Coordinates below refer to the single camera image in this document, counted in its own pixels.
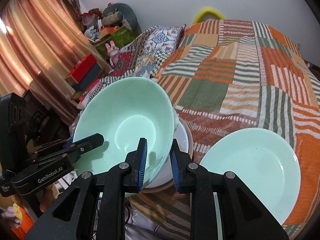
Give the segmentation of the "mint green plate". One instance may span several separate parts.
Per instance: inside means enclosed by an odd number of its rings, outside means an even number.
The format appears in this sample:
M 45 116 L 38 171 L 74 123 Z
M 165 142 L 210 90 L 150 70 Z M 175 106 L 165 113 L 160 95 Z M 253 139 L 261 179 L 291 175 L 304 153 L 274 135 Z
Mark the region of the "mint green plate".
M 262 128 L 233 132 L 202 159 L 209 172 L 234 172 L 282 226 L 297 201 L 300 168 L 289 143 Z

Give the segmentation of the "pink ceramic bowl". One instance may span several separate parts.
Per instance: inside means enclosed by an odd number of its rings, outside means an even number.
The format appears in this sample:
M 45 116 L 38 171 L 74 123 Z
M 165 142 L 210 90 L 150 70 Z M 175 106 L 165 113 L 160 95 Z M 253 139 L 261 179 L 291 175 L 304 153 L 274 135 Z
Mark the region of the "pink ceramic bowl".
M 174 143 L 172 146 L 172 149 L 170 150 L 170 162 L 171 162 L 171 169 L 172 169 L 172 183 L 170 183 L 170 186 L 166 186 L 164 188 L 162 188 L 162 191 L 168 189 L 169 187 L 171 187 L 172 185 L 174 186 L 178 186 L 178 189 L 180 189 L 180 187 L 182 187 L 183 185 L 186 184 L 186 178 L 187 178 L 187 165 L 189 163 L 191 163 L 192 157 L 193 157 L 193 137 L 191 135 L 191 131 L 189 129 L 189 127 L 186 124 L 186 128 L 187 128 L 187 133 L 189 136 L 189 150 L 192 151 L 192 153 L 185 153 L 182 152 L 179 149 L 177 140 L 174 139 Z

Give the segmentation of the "mint green bowl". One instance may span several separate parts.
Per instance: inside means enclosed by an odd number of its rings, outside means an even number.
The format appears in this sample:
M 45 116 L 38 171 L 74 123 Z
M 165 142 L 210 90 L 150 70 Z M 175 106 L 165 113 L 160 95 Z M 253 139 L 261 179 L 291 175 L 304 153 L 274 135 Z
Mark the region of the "mint green bowl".
M 128 77 L 106 86 L 86 106 L 73 139 L 99 133 L 104 143 L 74 164 L 77 174 L 107 172 L 147 140 L 144 187 L 167 161 L 176 130 L 175 111 L 165 90 L 144 77 Z

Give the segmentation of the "red box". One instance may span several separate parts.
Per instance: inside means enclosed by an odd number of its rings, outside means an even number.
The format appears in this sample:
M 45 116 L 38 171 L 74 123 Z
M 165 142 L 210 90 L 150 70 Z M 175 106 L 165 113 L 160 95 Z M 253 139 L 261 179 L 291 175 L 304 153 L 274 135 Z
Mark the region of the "red box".
M 96 62 L 97 60 L 92 54 L 87 55 L 66 75 L 65 81 L 71 86 L 78 84 Z

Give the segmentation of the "white bowl black dots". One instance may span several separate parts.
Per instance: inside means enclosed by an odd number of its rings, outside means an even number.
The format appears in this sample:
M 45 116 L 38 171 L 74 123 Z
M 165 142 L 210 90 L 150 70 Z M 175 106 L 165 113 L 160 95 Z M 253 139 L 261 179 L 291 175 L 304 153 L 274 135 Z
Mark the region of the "white bowl black dots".
M 182 152 L 192 153 L 192 151 L 189 150 L 190 144 L 186 124 L 181 118 L 179 118 L 179 124 L 174 134 L 174 139 L 177 140 L 179 149 Z M 170 186 L 170 183 L 172 183 L 172 169 L 170 157 L 168 157 L 157 177 L 144 188 L 143 192 L 152 193 L 157 192 L 158 190 L 162 191 L 162 188 L 167 185 Z

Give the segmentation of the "yellow round object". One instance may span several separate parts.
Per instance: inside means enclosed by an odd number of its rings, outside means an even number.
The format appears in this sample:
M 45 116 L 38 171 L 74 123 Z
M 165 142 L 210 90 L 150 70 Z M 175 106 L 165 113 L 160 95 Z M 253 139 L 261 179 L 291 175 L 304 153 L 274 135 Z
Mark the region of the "yellow round object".
M 207 20 L 209 18 L 214 18 L 217 20 L 225 20 L 225 16 L 219 12 L 218 10 L 212 8 L 212 7 L 204 7 L 199 10 L 199 12 L 196 14 L 192 24 L 197 24 L 202 22 L 203 20 Z

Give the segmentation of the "grey plush toy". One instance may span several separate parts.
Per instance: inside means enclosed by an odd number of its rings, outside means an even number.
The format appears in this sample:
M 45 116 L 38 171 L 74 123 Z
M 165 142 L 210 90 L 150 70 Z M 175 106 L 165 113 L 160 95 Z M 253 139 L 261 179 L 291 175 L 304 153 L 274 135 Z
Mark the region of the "grey plush toy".
M 137 17 L 132 8 L 125 3 L 114 3 L 102 12 L 102 24 L 113 25 L 121 23 L 127 30 L 135 31 L 138 28 Z

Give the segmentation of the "pink rabbit toy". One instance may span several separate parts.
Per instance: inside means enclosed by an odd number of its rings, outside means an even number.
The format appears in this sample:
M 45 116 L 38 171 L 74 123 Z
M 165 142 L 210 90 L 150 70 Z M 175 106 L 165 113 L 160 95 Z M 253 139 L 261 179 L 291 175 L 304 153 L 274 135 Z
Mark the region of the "pink rabbit toy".
M 106 43 L 105 47 L 107 49 L 107 54 L 110 58 L 110 64 L 114 68 L 116 67 L 119 61 L 119 48 L 115 45 L 114 41 Z

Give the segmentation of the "colourful patterned quilt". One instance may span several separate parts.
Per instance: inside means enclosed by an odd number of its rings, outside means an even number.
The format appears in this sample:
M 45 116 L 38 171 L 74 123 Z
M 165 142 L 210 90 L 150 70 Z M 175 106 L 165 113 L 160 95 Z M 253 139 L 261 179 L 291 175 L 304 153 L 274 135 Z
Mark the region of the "colourful patterned quilt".
M 149 27 L 133 42 L 120 49 L 114 70 L 106 77 L 97 79 L 94 86 L 86 90 L 79 107 L 86 108 L 102 89 L 118 80 L 132 76 L 153 79 L 164 61 L 178 48 L 185 29 L 185 25 Z

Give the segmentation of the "dark blue box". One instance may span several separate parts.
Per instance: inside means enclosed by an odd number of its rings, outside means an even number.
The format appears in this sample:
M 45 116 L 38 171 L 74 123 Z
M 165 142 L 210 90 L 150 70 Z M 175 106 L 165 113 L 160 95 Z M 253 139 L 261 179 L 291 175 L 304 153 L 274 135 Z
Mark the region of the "dark blue box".
M 80 80 L 79 83 L 72 85 L 72 88 L 76 92 L 85 91 L 93 81 L 95 81 L 100 74 L 102 68 L 98 63 L 95 63 L 92 68 L 84 75 L 84 77 Z

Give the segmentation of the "green box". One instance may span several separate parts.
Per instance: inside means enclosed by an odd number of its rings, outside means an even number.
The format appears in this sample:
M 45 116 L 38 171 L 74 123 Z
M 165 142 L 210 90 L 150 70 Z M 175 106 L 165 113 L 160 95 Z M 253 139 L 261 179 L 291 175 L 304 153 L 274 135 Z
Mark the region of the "green box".
M 119 48 L 123 48 L 124 46 L 131 43 L 136 37 L 138 36 L 137 31 L 130 31 L 127 30 L 125 27 L 121 27 L 120 29 L 116 30 L 114 33 L 110 35 L 106 35 L 100 41 L 94 44 L 94 47 L 99 51 L 104 59 L 109 59 L 107 54 L 107 49 L 105 44 L 109 44 L 111 41 Z

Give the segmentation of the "copper striped curtain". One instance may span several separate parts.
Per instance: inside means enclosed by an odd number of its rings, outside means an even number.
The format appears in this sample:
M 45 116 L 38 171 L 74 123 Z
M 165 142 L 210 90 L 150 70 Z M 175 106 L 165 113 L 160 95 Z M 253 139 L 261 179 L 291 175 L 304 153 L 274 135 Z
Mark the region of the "copper striped curtain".
M 1 11 L 1 95 L 30 90 L 68 125 L 78 111 L 65 76 L 89 54 L 110 69 L 74 16 L 64 0 L 10 0 Z

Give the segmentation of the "orange striped patchwork bedspread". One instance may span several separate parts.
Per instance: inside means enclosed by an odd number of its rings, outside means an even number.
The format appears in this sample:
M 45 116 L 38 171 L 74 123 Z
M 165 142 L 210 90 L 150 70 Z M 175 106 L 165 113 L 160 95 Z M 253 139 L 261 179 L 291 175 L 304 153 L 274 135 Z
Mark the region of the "orange striped patchwork bedspread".
M 319 81 L 297 46 L 259 22 L 207 21 L 191 26 L 152 75 L 191 131 L 195 162 L 248 127 L 291 145 L 301 185 L 284 228 L 291 239 L 305 233 L 319 204 Z

